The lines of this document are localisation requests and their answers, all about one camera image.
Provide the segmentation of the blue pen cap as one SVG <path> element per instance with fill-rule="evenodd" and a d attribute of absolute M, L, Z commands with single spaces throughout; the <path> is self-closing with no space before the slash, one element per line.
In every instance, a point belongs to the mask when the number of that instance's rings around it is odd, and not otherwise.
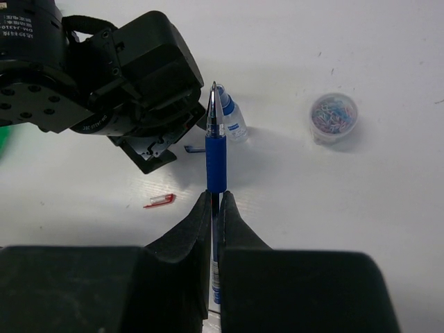
<path fill-rule="evenodd" d="M 205 147 L 186 145 L 184 149 L 187 153 L 204 153 Z"/>

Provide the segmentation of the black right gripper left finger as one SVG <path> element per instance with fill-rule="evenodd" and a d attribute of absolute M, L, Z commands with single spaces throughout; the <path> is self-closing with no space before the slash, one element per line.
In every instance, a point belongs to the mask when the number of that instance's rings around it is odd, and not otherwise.
<path fill-rule="evenodd" d="M 147 246 L 1 249 L 2 332 L 201 332 L 210 195 Z"/>

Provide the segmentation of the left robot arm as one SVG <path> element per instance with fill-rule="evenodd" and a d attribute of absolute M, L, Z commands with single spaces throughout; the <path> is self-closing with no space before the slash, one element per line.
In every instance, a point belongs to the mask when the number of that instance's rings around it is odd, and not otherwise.
<path fill-rule="evenodd" d="M 143 173 L 205 125 L 204 85 L 178 29 L 153 10 L 122 27 L 54 1 L 1 2 L 1 125 L 107 137 Z"/>

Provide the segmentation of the blue gel pen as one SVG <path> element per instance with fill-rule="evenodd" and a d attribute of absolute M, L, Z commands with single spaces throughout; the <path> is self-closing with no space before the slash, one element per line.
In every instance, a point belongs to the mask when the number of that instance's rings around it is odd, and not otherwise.
<path fill-rule="evenodd" d="M 216 304 L 221 303 L 219 277 L 219 214 L 220 195 L 227 189 L 227 146 L 223 108 L 216 83 L 210 88 L 207 106 L 207 132 L 205 136 L 207 191 L 210 193 L 212 222 L 212 290 Z"/>

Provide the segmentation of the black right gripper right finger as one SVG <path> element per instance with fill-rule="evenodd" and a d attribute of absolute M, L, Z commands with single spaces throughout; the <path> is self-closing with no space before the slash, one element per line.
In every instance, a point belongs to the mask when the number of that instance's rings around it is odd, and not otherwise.
<path fill-rule="evenodd" d="M 364 253 L 278 250 L 223 195 L 219 223 L 224 332 L 399 332 L 382 272 Z"/>

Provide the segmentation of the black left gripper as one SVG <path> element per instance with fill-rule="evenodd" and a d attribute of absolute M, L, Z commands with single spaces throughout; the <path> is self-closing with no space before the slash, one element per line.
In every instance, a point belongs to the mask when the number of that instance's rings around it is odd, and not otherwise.
<path fill-rule="evenodd" d="M 73 131 L 106 136 L 143 173 L 174 161 L 169 150 L 205 115 L 198 65 L 168 17 L 152 10 L 122 27 L 69 17 L 79 97 L 92 113 Z"/>

